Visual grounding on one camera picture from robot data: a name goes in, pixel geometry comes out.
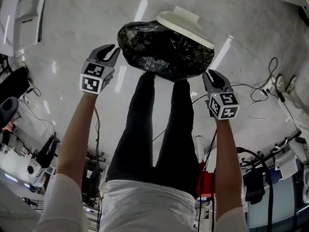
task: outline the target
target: floor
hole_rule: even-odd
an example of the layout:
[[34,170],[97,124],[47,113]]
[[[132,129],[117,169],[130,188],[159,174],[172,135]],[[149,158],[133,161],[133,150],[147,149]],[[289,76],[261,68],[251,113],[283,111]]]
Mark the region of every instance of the floor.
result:
[[[144,13],[138,13],[143,12],[139,6],[145,4]],[[17,53],[19,60],[25,60],[34,84],[42,92],[40,98],[29,95],[30,108],[37,117],[51,121],[58,137],[63,139],[82,96],[79,76],[90,52],[104,44],[116,44],[117,32],[125,23],[154,20],[160,12],[173,10],[176,5],[200,16],[200,26],[215,43],[217,59],[213,64],[231,83],[254,85],[265,81],[269,76],[268,63],[272,57],[277,57],[277,70],[286,81],[293,74],[299,75],[297,92],[303,103],[309,105],[306,92],[309,85],[306,38],[309,39],[309,33],[297,15],[298,8],[292,4],[281,0],[46,0],[42,41]],[[128,66],[122,55],[115,69],[114,79],[97,101],[101,120],[99,146],[108,161],[125,128],[128,106],[141,75],[141,71]],[[192,101],[205,94],[201,76],[189,82]],[[156,79],[154,137],[167,125],[172,87],[173,83]],[[245,115],[252,103],[251,88],[234,89],[241,103],[238,117],[231,121],[237,146],[267,152],[274,143],[295,131],[275,97],[248,109],[248,116],[258,118],[254,119]],[[262,97],[257,92],[255,99]],[[52,126],[48,123],[45,126],[29,115],[29,108],[21,107],[20,127],[43,144]],[[215,132],[215,122],[203,99],[194,104],[194,111],[192,135],[201,135],[207,145]],[[96,143],[95,124],[96,118],[93,118],[90,148]],[[155,161],[162,139],[161,136],[154,142]]]

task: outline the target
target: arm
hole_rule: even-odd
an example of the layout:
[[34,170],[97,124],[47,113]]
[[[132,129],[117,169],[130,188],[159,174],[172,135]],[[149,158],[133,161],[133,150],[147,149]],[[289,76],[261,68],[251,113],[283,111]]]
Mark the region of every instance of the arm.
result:
[[224,213],[242,207],[242,179],[232,129],[228,120],[217,121],[216,204],[218,220]]
[[79,187],[82,186],[90,124],[97,97],[95,94],[84,93],[59,150],[56,173],[73,179]]

